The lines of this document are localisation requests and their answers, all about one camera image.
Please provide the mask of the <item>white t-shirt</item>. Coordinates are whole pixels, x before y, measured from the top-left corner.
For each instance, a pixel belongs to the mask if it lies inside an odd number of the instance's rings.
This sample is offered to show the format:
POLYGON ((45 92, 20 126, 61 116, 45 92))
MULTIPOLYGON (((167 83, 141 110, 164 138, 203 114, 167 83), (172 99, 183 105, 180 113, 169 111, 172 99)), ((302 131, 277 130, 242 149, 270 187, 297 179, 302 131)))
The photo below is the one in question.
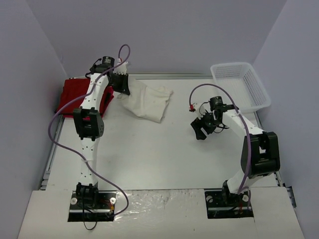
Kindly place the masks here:
POLYGON ((129 91, 129 95, 120 93, 117 96, 122 106, 139 118, 160 123, 173 90, 164 86, 152 88, 139 80, 129 79, 129 91))

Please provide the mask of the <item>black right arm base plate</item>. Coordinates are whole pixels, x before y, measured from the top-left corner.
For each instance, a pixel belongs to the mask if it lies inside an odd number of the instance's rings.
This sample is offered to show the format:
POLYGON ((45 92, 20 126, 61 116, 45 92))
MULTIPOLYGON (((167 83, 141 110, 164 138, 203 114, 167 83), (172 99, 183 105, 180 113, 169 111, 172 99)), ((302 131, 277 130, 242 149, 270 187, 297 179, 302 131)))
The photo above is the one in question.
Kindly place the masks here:
POLYGON ((239 219, 254 217, 251 204, 248 204, 248 192, 235 195, 234 201, 231 203, 226 203, 224 201, 221 189, 205 190, 204 196, 208 219, 239 219))

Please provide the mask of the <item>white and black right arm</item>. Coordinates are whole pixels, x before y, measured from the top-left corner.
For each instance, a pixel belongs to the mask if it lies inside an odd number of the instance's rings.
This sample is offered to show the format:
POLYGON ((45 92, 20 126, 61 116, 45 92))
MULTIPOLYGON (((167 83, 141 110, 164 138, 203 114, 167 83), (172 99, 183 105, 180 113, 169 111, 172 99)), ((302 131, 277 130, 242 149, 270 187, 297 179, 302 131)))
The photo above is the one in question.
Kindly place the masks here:
POLYGON ((196 113, 190 124, 196 139, 205 140, 217 128, 232 130, 242 141, 239 171, 222 185, 221 200, 228 206, 234 205, 239 196, 263 177, 280 169, 278 137, 266 132, 244 117, 235 105, 227 105, 221 97, 209 100, 210 110, 196 103, 189 106, 196 113))

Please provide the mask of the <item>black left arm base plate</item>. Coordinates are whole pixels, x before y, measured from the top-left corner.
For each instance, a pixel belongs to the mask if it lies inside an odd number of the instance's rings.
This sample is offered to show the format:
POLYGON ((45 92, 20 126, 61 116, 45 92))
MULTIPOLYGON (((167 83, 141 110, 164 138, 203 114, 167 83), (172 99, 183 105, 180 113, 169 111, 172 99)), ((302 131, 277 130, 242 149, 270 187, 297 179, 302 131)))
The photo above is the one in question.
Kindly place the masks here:
POLYGON ((115 191, 100 191, 95 202, 73 191, 69 204, 68 222, 112 222, 116 203, 115 191))

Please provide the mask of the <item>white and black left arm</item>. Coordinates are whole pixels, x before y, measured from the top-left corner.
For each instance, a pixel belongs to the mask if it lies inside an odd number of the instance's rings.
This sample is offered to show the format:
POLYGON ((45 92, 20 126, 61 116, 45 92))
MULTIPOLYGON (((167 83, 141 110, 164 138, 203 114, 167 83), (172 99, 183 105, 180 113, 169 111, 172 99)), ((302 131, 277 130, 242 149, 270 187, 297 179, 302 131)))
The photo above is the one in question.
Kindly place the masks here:
POLYGON ((97 149, 104 133, 104 122, 99 112, 104 91, 108 86, 112 90, 130 95, 126 63, 121 59, 104 56, 100 64, 90 69, 89 93, 78 108, 73 110, 76 132, 81 141, 81 164, 79 182, 76 186, 76 197, 88 208, 95 208, 100 203, 98 177, 96 170, 97 149))

